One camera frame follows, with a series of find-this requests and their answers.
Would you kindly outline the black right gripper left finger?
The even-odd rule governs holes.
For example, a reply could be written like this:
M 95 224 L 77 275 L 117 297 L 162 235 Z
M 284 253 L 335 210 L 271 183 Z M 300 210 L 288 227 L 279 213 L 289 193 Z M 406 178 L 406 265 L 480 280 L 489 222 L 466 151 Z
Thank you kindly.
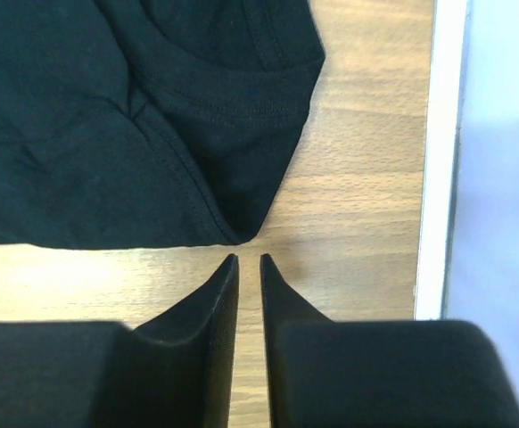
M 239 265 L 159 316 L 0 323 L 0 427 L 224 427 Z

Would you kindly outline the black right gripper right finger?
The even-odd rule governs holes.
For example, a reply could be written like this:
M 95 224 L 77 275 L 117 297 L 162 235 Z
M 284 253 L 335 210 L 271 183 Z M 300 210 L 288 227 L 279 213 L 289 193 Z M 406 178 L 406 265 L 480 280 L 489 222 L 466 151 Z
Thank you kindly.
M 519 427 L 489 337 L 459 320 L 338 322 L 260 259 L 275 427 Z

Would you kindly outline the black t shirt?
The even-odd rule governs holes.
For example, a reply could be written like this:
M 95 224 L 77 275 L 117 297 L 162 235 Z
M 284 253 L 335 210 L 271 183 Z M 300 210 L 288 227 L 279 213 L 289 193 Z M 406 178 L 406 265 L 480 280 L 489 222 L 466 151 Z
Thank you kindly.
M 324 60 L 306 1 L 0 1 L 0 244 L 250 241 Z

